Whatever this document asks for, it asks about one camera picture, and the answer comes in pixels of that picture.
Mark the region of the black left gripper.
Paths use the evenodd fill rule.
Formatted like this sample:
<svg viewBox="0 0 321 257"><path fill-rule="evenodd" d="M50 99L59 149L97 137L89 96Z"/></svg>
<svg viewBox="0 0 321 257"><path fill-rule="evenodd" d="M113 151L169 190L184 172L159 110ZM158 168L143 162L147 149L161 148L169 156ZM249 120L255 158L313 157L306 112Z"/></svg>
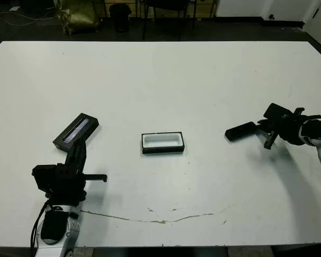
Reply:
<svg viewBox="0 0 321 257"><path fill-rule="evenodd" d="M106 174L83 172L87 157L85 141L78 139L67 153L65 164L46 165L45 196L52 205L78 206L86 199L86 181L106 183Z"/></svg>

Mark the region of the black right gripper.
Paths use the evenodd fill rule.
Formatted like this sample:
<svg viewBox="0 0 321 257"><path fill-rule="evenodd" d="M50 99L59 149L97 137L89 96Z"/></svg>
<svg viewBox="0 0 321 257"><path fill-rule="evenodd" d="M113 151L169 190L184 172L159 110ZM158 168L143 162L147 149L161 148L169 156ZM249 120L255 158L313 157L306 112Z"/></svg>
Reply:
<svg viewBox="0 0 321 257"><path fill-rule="evenodd" d="M303 145L304 142L299 136L305 115L302 115L304 108L296 108L294 112L284 107L268 107L264 113L264 118L257 123L257 130L269 132L264 143L264 148L271 149L277 136L292 145Z"/></svg>

